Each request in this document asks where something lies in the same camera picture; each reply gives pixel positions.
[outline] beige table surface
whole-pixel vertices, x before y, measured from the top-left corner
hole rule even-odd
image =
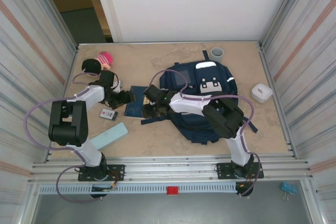
[[[130,45],[81,45],[72,75],[81,72],[85,59],[94,58],[99,52],[107,51],[114,57],[111,71],[123,82],[123,88],[131,85],[147,86],[155,73],[166,69],[174,62],[184,63],[203,60],[202,50],[213,47],[224,49],[223,65],[226,65],[238,86],[238,94],[251,99],[250,91],[258,83],[267,84],[263,66],[255,42],[220,42],[186,44],[130,44]],[[83,76],[77,81],[91,82],[94,77]],[[159,86],[159,77],[154,81]],[[68,95],[73,95],[84,88],[83,85],[70,84]],[[245,129],[248,148],[257,153],[287,152],[286,142],[273,100],[260,104],[251,99],[255,106],[252,122],[258,127],[257,134],[249,127]],[[249,105],[239,102],[239,107],[246,116],[250,115]],[[176,156],[176,155],[216,155],[229,154],[226,141],[222,138],[217,143],[207,145],[192,144],[175,128],[170,121],[141,125],[140,119],[124,117],[125,105],[116,109],[119,112],[116,121],[100,118],[105,107],[96,104],[88,112],[89,137],[99,135],[114,125],[123,122],[128,134],[102,150],[106,157],[131,156]],[[52,158],[72,157],[67,151],[53,152]]]

